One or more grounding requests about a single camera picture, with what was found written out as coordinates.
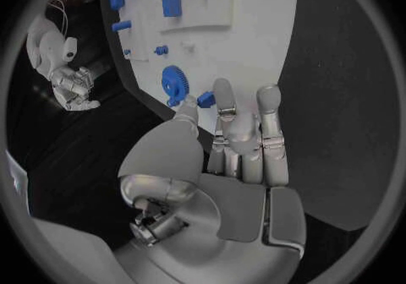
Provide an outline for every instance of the circular vignette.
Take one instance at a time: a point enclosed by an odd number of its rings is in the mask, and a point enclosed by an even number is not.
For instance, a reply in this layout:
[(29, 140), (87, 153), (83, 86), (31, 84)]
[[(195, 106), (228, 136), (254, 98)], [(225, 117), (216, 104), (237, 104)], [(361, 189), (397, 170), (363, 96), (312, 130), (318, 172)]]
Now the circular vignette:
[[(12, 178), (9, 175), (8, 163), (5, 157), (7, 146), (5, 141), (5, 113), (9, 82), (29, 22), (32, 21), (36, 13), (45, 8), (47, 2), (47, 0), (25, 1), (24, 12), (19, 16), (14, 16), (13, 20), (9, 21), (13, 25), (1, 37), (5, 46), (2, 48), (0, 55), (0, 202), (8, 222), (24, 249), (54, 281), (57, 283), (91, 283), (85, 274), (77, 271), (69, 261), (63, 259), (48, 244), (46, 238), (42, 236), (35, 223), (26, 214), (23, 204), (13, 190)], [(350, 283), (359, 276), (376, 257), (392, 233), (406, 200), (406, 161), (404, 158), (406, 156), (406, 79), (404, 60), (393, 29), (384, 18), (382, 9), (377, 2), (375, 0), (357, 1), (380, 35), (395, 76), (400, 109), (400, 139), (397, 160), (392, 172), (391, 182), (370, 225), (353, 247), (329, 269), (312, 280), (311, 284), (345, 284)]]

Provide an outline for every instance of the silver robotic hand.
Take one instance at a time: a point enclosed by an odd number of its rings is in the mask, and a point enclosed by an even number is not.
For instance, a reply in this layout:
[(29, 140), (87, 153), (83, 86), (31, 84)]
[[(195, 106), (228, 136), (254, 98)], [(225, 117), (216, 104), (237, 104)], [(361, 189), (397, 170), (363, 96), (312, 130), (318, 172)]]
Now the silver robotic hand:
[(38, 15), (28, 29), (26, 48), (32, 67), (51, 81), (55, 98), (65, 110), (100, 106), (98, 101), (89, 101), (94, 75), (86, 68), (74, 71), (67, 66), (77, 52), (75, 38), (65, 39), (53, 22)]
[[(141, 212), (130, 224), (134, 240), (115, 254), (136, 283), (286, 284), (303, 256), (300, 198), (293, 189), (269, 185), (269, 170), (283, 178), (272, 166), (286, 163), (284, 155), (267, 154), (264, 127), (237, 111), (228, 81), (218, 80), (214, 90), (213, 172), (202, 173), (191, 96), (172, 120), (144, 135), (120, 167), (121, 195)], [(265, 109), (270, 99), (264, 100), (261, 114), (274, 114)]]

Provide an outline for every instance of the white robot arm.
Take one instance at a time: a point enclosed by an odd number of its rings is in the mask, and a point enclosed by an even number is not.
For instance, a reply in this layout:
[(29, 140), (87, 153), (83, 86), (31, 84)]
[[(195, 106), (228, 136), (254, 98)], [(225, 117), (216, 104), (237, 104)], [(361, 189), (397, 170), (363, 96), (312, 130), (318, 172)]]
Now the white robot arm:
[(28, 29), (26, 42), (32, 67), (51, 81), (55, 98), (65, 110), (90, 110), (100, 106), (89, 101), (93, 77), (88, 69), (74, 71), (66, 64), (77, 52), (77, 40), (65, 39), (57, 26), (44, 15), (38, 15)]

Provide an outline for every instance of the dark background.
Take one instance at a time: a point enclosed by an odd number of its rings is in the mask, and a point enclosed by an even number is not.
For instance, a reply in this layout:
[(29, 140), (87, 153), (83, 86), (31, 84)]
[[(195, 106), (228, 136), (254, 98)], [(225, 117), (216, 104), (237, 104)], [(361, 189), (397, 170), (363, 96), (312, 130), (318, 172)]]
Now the dark background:
[[(21, 0), (3, 0), (1, 6), (1, 21), (4, 23), (12, 16), (12, 8)], [(398, 37), (404, 44), (406, 27), (406, 9), (404, 0), (380, 0), (384, 8), (391, 17)], [(387, 281), (399, 281), (404, 277), (403, 274), (403, 250), (405, 241), (403, 234), (406, 233), (406, 218), (403, 217), (391, 239), (385, 248), (380, 252), (375, 261), (361, 275), (355, 283), (370, 283), (371, 280), (378, 280), (379, 275), (385, 274)], [(9, 230), (6, 221), (2, 218), (0, 224), (0, 234), (3, 248), (3, 272), (9, 275), (14, 282), (29, 279), (33, 283), (46, 283), (42, 272), (37, 268), (30, 258), (21, 249), (20, 244)]]

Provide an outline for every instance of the wire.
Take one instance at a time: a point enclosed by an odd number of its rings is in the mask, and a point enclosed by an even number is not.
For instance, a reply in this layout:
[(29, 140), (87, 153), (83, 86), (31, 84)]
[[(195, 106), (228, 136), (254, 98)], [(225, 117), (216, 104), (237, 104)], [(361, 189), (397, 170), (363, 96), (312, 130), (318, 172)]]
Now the wire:
[[(50, 1), (56, 1), (57, 3), (59, 3), (61, 5), (61, 7), (59, 5), (51, 3)], [(65, 5), (64, 5), (63, 1), (61, 1), (61, 0), (49, 0), (48, 5), (60, 10), (63, 13), (61, 32), (64, 34), (64, 37), (66, 37), (66, 33), (68, 32), (68, 16), (66, 15)]]

